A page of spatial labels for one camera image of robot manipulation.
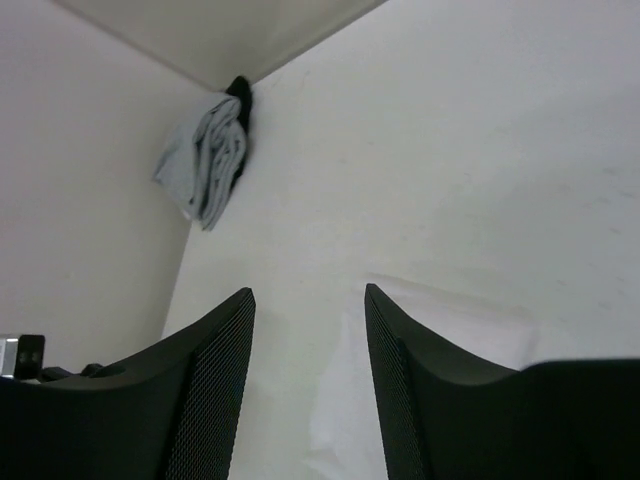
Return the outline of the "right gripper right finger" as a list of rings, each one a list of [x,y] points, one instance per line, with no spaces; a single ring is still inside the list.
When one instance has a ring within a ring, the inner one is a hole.
[[[635,479],[639,363],[549,361],[512,370],[469,356],[463,382],[416,357],[409,319],[365,290],[365,322],[392,479]]]

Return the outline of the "white tank top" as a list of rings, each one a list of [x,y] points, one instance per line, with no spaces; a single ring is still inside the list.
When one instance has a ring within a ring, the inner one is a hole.
[[[365,289],[378,286],[409,317],[399,325],[417,358],[466,380],[460,362],[476,356],[512,370],[533,361],[539,330],[520,307],[368,273],[345,296],[340,336],[320,376],[305,463],[323,479],[384,479],[383,442],[365,324]]]

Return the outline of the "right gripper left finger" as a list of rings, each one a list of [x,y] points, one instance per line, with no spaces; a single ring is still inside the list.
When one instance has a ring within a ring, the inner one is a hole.
[[[5,479],[224,479],[255,322],[242,288],[120,361],[1,380]]]

